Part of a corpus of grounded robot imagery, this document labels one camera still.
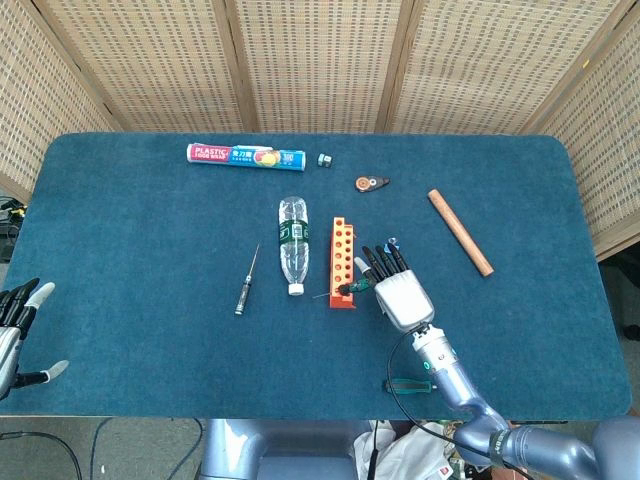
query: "woven panel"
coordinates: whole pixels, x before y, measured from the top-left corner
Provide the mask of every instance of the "woven panel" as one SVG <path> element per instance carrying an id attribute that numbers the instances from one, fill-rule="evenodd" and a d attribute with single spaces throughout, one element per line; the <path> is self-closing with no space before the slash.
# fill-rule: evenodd
<path id="1" fill-rule="evenodd" d="M 111 127 L 30 14 L 0 2 L 0 172 L 32 192 L 49 143 L 88 130 Z"/>
<path id="2" fill-rule="evenodd" d="M 517 133 L 615 0 L 427 0 L 394 132 Z"/>
<path id="3" fill-rule="evenodd" d="M 57 0 L 49 9 L 131 129 L 242 130 L 211 0 Z"/>
<path id="4" fill-rule="evenodd" d="M 372 132 L 400 0 L 237 0 L 266 131 Z"/>
<path id="5" fill-rule="evenodd" d="M 543 127 L 569 149 L 594 235 L 640 211 L 640 22 Z"/>

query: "wicker room divider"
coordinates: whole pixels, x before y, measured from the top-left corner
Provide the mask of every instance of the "wicker room divider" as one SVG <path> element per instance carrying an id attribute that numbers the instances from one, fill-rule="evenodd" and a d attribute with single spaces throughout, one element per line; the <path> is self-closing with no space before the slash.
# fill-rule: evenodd
<path id="1" fill-rule="evenodd" d="M 633 0 L 4 0 L 0 186 L 64 132 L 541 133 L 598 258 L 640 238 Z"/>

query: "white bottle cap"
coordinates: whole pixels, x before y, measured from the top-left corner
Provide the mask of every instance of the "white bottle cap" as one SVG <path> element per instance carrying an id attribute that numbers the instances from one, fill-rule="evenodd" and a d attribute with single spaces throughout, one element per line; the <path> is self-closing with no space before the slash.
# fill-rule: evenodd
<path id="1" fill-rule="evenodd" d="M 304 293 L 304 285 L 301 283 L 289 284 L 289 295 L 302 295 Z"/>

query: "white plastic bag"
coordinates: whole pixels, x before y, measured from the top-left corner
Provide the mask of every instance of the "white plastic bag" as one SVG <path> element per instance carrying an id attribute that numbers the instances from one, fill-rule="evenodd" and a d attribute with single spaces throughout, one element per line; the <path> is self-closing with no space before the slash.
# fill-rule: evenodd
<path id="1" fill-rule="evenodd" d="M 426 423 L 429 430 L 442 434 L 437 423 Z M 378 426 L 378 462 L 376 480 L 445 480 L 453 469 L 444 457 L 448 442 L 423 432 L 418 427 L 399 440 L 387 423 Z M 373 432 L 360 435 L 353 442 L 359 480 L 367 480 L 369 459 L 373 451 Z"/>

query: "orange test tube rack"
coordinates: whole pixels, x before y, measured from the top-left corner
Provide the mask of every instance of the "orange test tube rack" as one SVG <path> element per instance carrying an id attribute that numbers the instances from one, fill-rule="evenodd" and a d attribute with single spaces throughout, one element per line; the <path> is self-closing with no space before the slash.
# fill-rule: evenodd
<path id="1" fill-rule="evenodd" d="M 353 293 L 341 295 L 338 287 L 355 281 L 353 273 L 353 249 L 355 242 L 353 225 L 347 225 L 344 217 L 333 218 L 331 233 L 331 269 L 329 278 L 329 307 L 356 308 Z"/>

